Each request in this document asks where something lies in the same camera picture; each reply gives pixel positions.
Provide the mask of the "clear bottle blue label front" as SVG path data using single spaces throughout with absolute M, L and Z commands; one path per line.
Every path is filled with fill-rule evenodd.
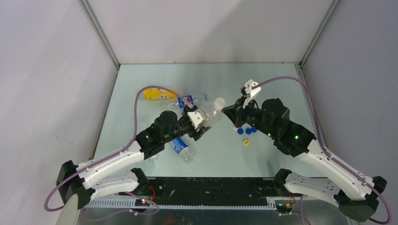
M 183 138 L 178 137 L 169 142 L 173 151 L 187 164 L 191 164 L 196 159 L 196 150 Z

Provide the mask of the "clear bottle without label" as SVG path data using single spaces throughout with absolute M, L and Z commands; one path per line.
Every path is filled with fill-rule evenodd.
M 222 110 L 218 111 L 214 108 L 213 102 L 204 103 L 200 108 L 206 115 L 205 125 L 212 126 L 218 122 L 222 116 Z

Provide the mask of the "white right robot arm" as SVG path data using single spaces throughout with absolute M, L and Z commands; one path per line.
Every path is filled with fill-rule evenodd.
M 317 198 L 358 222 L 369 220 L 376 212 L 386 180 L 366 176 L 343 162 L 320 144 L 311 131 L 291 121 L 290 111 L 280 99 L 268 99 L 258 108 L 254 100 L 244 105 L 241 98 L 222 112 L 234 126 L 247 124 L 257 129 L 270 137 L 283 154 L 311 165 L 324 175 L 323 179 L 315 179 L 281 169 L 273 179 L 277 195 L 290 192 Z

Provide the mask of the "white bottle cap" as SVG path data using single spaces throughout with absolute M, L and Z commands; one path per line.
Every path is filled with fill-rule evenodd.
M 221 111 L 225 107 L 225 100 L 221 97 L 218 97 L 214 100 L 213 106 L 216 110 Z

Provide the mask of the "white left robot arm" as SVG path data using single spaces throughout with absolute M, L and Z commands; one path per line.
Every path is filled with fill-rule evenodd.
M 165 144 L 184 135 L 199 140 L 210 129 L 205 126 L 207 120 L 205 113 L 197 108 L 184 111 L 180 118 L 173 111 L 164 111 L 127 146 L 78 165 L 71 160 L 65 162 L 56 181 L 63 203 L 77 195 L 77 209 L 81 209 L 92 200 L 111 194 L 145 194 L 148 191 L 148 180 L 142 169 L 132 168 L 120 175 L 114 173 L 151 158 L 163 151 Z

